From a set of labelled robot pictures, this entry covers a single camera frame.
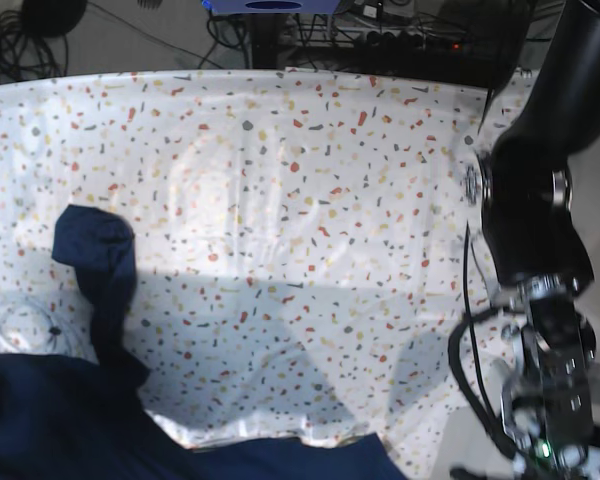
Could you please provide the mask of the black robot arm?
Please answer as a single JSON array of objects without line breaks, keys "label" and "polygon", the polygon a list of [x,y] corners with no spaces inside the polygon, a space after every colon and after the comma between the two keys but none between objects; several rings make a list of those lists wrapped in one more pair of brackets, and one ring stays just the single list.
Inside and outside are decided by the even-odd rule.
[{"label": "black robot arm", "polygon": [[[589,382],[597,341],[575,308],[594,272],[572,222],[568,166],[599,136],[600,1],[569,1],[524,109],[465,180],[499,292],[487,310],[464,311],[448,340],[449,367],[518,479],[600,479]],[[493,407],[483,379],[467,379],[460,346],[504,312],[526,321],[502,331],[515,362]]]}]

